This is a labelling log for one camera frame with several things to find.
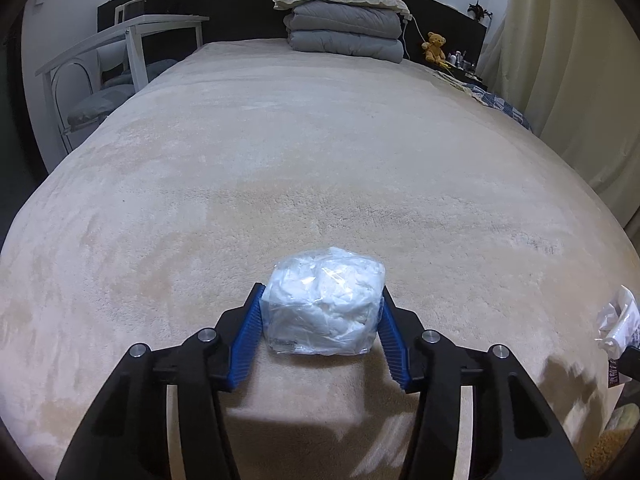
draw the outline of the ribbed blue pad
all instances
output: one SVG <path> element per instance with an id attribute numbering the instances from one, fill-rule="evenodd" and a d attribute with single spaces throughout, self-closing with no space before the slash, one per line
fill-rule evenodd
<path id="1" fill-rule="evenodd" d="M 251 369 L 255 349 L 262 335 L 262 316 L 260 314 L 260 298 L 265 286 L 262 285 L 249 307 L 235 341 L 231 345 L 231 362 L 226 382 L 231 390 L 244 381 Z"/>
<path id="2" fill-rule="evenodd" d="M 383 300 L 382 317 L 378 323 L 378 336 L 385 351 L 386 364 L 393 379 L 405 390 L 411 381 L 409 375 L 408 349 L 402 341 L 398 326 Z"/>

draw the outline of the teddy bear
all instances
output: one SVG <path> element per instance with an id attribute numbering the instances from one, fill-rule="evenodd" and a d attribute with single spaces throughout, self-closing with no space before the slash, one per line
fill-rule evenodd
<path id="1" fill-rule="evenodd" d="M 429 38 L 429 41 L 422 44 L 426 60 L 432 63 L 442 63 L 446 61 L 444 52 L 440 47 L 443 46 L 447 40 L 434 32 L 427 34 L 427 38 Z"/>

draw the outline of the beige curtain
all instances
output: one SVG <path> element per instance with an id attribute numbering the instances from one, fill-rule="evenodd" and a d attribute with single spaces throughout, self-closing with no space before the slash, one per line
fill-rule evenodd
<path id="1" fill-rule="evenodd" d="M 640 41 L 618 5 L 509 0 L 478 72 L 626 226 L 640 206 Z"/>

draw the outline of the white stand on table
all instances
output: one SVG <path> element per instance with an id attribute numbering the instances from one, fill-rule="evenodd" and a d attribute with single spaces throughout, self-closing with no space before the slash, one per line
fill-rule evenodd
<path id="1" fill-rule="evenodd" d="M 58 116 L 56 114 L 56 104 L 53 97 L 51 87 L 52 72 L 57 67 L 65 64 L 73 58 L 95 50 L 100 46 L 105 46 L 117 41 L 127 41 L 127 56 L 129 57 L 129 66 L 131 68 L 131 77 L 133 79 L 133 87 L 136 92 L 142 90 L 148 83 L 146 76 L 145 54 L 142 49 L 142 38 L 151 36 L 158 32 L 166 30 L 174 30 L 176 28 L 194 28 L 196 33 L 196 46 L 202 46 L 202 22 L 209 21 L 207 16 L 190 16 L 184 14 L 143 14 L 131 18 L 126 22 L 118 23 L 113 27 L 92 35 L 86 40 L 76 43 L 71 48 L 65 50 L 59 56 L 45 63 L 36 70 L 35 75 L 42 75 L 42 83 L 44 86 L 44 99 L 47 105 L 47 111 L 51 120 L 58 124 Z M 64 132 L 60 131 L 60 135 L 64 137 Z"/>

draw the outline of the white object in plastic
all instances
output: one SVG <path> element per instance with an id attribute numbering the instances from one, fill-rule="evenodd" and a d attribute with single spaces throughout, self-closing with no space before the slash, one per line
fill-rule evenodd
<path id="1" fill-rule="evenodd" d="M 337 247 L 276 264 L 260 298 L 267 343 L 276 352 L 356 355 L 376 338 L 385 266 Z"/>
<path id="2" fill-rule="evenodd" d="M 636 298 L 626 286 L 620 285 L 616 297 L 596 318 L 599 348 L 609 359 L 620 359 L 627 346 L 640 344 L 640 312 Z"/>

